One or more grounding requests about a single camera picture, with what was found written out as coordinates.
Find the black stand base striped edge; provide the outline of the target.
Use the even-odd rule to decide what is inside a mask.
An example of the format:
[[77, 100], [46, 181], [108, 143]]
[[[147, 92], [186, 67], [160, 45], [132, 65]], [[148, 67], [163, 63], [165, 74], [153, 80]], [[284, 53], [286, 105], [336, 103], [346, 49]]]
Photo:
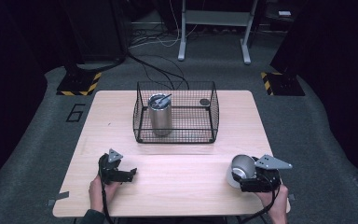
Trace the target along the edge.
[[91, 95], [97, 87], [101, 73], [85, 73], [79, 77], [65, 75], [57, 88], [57, 95]]
[[304, 96], [296, 77], [287, 77], [280, 73], [261, 73], [265, 89], [268, 95], [274, 96]]

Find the grey tape strip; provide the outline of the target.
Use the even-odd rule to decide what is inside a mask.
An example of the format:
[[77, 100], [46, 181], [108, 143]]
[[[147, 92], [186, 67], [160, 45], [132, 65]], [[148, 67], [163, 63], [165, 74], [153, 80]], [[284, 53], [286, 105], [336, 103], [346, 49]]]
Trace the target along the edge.
[[48, 199], [46, 206], [53, 206], [58, 200], [62, 200], [69, 197], [69, 191], [58, 193], [52, 199]]

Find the black wire basket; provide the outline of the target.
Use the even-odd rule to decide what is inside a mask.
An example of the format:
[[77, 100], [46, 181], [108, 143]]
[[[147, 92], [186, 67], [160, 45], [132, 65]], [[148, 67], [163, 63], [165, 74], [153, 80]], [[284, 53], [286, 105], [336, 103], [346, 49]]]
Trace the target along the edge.
[[[172, 101], [172, 131], [166, 136], [153, 133], [148, 99], [169, 94]], [[207, 106], [200, 99], [208, 99]], [[133, 109], [135, 140], [143, 144], [211, 144], [219, 127], [219, 103], [213, 81], [139, 81]]]

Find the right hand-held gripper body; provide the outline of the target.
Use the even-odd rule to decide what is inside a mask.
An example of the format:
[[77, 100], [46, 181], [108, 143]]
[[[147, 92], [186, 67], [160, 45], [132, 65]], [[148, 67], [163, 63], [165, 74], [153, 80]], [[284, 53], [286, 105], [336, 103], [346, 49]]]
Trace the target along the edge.
[[255, 160], [255, 186], [252, 192], [270, 192], [280, 184], [280, 170], [292, 169], [293, 165], [270, 155], [264, 155]]

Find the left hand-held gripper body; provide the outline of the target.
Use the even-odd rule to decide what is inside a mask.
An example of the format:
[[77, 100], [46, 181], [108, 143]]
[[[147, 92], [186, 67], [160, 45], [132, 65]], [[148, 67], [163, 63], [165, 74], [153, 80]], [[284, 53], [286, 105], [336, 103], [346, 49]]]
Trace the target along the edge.
[[111, 182], [122, 182], [127, 175], [127, 172], [119, 171], [118, 166], [121, 163], [123, 156], [112, 148], [101, 156], [98, 161], [99, 176], [104, 184]]

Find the white metal desk frame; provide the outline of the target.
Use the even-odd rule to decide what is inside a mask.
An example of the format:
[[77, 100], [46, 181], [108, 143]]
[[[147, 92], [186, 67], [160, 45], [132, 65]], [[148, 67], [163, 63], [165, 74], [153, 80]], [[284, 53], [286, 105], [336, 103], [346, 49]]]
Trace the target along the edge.
[[248, 39], [252, 30], [258, 0], [251, 0], [251, 2], [252, 7], [249, 12], [231, 12], [190, 10], [186, 8], [186, 0], [182, 0], [181, 38], [177, 59], [181, 62], [186, 57], [186, 26], [188, 24], [236, 26], [245, 27], [244, 36], [240, 40], [241, 52], [243, 62], [246, 65], [249, 65], [251, 63], [251, 58], [248, 49]]

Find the steel mug with handle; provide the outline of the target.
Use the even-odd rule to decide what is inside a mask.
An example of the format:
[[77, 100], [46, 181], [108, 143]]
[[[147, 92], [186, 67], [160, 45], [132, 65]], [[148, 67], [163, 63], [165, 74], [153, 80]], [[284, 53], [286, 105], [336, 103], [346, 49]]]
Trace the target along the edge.
[[227, 168], [226, 179], [231, 187], [239, 189], [240, 183], [233, 179], [232, 174], [246, 175], [247, 179], [250, 179], [255, 178], [255, 173], [255, 159], [247, 155], [237, 155], [232, 159]]

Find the person's right hand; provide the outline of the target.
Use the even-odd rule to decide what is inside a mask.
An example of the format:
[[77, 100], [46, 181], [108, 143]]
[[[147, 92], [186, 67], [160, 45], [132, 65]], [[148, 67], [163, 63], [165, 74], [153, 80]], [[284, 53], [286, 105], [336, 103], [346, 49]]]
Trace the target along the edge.
[[[274, 204], [268, 210], [272, 224], [288, 224], [286, 215], [288, 193], [289, 189], [284, 184], [281, 184]], [[272, 202], [272, 194], [270, 192], [257, 192], [255, 195], [260, 199], [264, 207], [267, 207]]]

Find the black cabinet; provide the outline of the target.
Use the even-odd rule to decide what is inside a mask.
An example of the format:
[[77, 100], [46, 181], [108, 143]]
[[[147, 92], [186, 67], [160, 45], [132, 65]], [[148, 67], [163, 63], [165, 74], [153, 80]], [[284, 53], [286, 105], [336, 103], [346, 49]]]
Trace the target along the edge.
[[127, 37], [121, 0], [62, 0], [82, 60], [121, 63]]

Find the steel tumbler with lid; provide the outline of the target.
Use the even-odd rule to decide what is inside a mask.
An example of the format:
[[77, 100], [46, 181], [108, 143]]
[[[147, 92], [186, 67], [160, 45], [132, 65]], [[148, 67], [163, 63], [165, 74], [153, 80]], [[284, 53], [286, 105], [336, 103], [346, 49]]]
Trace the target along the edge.
[[166, 136], [172, 131], [172, 101], [169, 94], [157, 93], [148, 99], [148, 113], [152, 131], [157, 136]]

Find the person's left hand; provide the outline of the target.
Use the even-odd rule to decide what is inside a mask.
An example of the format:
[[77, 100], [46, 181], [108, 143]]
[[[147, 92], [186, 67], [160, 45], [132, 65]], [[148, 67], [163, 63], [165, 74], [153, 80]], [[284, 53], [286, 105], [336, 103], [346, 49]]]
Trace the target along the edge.
[[102, 194], [102, 182], [101, 178], [96, 175], [95, 178], [89, 184], [89, 201], [90, 208], [92, 210], [103, 212], [103, 202], [106, 201], [106, 204], [109, 205], [115, 196], [116, 191], [120, 187], [119, 182], [113, 182], [107, 185], [105, 190], [105, 200], [103, 200]]

